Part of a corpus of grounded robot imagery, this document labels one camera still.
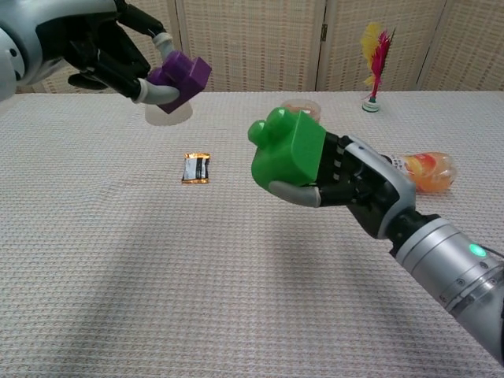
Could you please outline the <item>green toy block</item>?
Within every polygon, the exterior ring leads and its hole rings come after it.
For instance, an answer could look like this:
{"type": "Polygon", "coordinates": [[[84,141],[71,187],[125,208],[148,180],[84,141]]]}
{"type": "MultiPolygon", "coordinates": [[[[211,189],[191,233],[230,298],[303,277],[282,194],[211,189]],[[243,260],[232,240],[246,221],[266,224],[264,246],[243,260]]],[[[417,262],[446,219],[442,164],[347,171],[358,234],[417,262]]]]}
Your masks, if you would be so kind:
{"type": "Polygon", "coordinates": [[[247,132],[256,146],[251,174],[257,185],[269,189],[272,181],[296,187],[316,181],[326,130],[304,112],[276,107],[247,132]]]}

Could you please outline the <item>purple toy block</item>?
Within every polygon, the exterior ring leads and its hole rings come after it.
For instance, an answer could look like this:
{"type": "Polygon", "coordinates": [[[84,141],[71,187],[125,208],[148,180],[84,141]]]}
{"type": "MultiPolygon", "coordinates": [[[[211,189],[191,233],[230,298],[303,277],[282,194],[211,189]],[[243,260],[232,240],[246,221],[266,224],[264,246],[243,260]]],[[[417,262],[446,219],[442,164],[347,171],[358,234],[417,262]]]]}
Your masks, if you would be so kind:
{"type": "Polygon", "coordinates": [[[212,68],[202,58],[191,60],[183,52],[174,50],[162,66],[149,74],[147,80],[152,84],[174,87],[179,91],[177,100],[158,105],[165,113],[170,114],[205,89],[211,72],[212,68]]]}

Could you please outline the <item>orange black snack packet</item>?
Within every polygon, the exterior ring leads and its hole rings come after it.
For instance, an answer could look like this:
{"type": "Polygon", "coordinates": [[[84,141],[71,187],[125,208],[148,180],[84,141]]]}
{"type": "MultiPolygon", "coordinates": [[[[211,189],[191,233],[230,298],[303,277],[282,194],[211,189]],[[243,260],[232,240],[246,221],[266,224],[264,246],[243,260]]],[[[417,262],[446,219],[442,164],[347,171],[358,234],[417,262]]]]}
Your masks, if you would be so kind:
{"type": "Polygon", "coordinates": [[[209,183],[208,153],[187,153],[184,155],[184,167],[181,182],[184,184],[209,183]]]}

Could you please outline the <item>yellow red feather shuttlecock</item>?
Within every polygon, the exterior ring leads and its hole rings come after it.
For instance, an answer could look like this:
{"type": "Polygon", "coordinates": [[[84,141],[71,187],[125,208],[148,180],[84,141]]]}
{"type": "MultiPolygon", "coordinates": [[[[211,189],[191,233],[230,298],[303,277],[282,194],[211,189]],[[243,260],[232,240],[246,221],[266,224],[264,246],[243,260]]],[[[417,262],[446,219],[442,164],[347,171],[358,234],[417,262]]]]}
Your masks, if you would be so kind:
{"type": "Polygon", "coordinates": [[[365,85],[371,89],[369,96],[361,105],[365,112],[377,113],[380,110],[376,95],[394,36],[395,29],[389,33],[379,22],[371,22],[366,26],[360,39],[362,55],[369,70],[365,85]]]}

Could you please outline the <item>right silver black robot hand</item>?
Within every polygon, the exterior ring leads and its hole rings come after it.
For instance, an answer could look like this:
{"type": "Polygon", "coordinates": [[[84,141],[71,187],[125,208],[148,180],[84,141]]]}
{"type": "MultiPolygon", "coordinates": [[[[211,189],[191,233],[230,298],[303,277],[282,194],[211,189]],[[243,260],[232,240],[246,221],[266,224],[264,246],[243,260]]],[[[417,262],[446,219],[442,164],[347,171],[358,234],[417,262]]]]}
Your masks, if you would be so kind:
{"type": "Polygon", "coordinates": [[[345,206],[374,239],[402,244],[439,218],[416,210],[416,187],[385,156],[356,137],[327,133],[314,184],[272,181],[269,192],[306,207],[345,206]]]}

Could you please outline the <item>white woven tablecloth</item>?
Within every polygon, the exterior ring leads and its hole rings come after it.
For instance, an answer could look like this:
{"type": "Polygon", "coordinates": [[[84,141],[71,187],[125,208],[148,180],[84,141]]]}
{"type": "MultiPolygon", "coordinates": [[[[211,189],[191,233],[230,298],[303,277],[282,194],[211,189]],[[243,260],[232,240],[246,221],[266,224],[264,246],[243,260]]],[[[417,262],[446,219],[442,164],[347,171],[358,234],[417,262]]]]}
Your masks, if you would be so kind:
{"type": "Polygon", "coordinates": [[[255,184],[248,128],[290,97],[206,92],[173,126],[114,94],[0,104],[0,378],[504,378],[390,243],[255,184]]]}

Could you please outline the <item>orange juice drink bottle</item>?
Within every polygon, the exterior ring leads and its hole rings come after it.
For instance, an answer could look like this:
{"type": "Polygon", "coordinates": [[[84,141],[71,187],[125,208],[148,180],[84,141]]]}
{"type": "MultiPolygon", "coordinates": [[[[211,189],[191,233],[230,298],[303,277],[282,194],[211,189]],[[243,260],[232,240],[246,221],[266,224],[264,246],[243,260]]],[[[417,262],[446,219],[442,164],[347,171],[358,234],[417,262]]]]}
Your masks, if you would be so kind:
{"type": "Polygon", "coordinates": [[[441,152],[386,155],[386,159],[422,193],[442,193],[449,190],[458,174],[453,158],[441,152]]]}

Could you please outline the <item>clear plastic snack jar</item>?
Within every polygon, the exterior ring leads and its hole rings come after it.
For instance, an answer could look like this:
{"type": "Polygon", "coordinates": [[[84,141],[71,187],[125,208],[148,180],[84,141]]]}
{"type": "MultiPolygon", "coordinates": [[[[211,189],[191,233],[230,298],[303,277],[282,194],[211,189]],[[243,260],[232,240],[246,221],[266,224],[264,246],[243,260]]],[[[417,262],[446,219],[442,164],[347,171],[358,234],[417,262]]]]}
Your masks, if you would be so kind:
{"type": "Polygon", "coordinates": [[[321,119],[321,107],[314,101],[304,98],[292,98],[281,103],[281,107],[288,109],[291,113],[305,113],[315,121],[321,119]]]}

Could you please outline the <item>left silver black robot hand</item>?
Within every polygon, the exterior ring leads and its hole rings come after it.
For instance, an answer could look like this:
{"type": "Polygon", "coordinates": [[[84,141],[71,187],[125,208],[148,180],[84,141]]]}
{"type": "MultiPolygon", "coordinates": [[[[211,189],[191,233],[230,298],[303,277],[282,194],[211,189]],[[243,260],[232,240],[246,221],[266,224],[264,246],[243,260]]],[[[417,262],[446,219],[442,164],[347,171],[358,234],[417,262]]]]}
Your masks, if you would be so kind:
{"type": "Polygon", "coordinates": [[[174,50],[163,23],[126,0],[0,0],[0,102],[65,64],[77,71],[74,87],[110,88],[134,103],[177,100],[178,89],[147,80],[150,64],[125,28],[149,37],[162,58],[174,50]]]}

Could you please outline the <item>upturned cream ceramic bowl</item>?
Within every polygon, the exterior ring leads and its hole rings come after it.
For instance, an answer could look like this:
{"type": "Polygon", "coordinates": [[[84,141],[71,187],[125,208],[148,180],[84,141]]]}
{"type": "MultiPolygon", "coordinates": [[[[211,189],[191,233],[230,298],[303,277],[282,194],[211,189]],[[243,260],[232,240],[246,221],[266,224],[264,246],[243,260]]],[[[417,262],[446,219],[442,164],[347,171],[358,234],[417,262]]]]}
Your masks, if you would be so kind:
{"type": "Polygon", "coordinates": [[[185,102],[171,113],[155,105],[145,106],[145,120],[153,126],[173,126],[188,120],[193,114],[190,102],[185,102]]]}

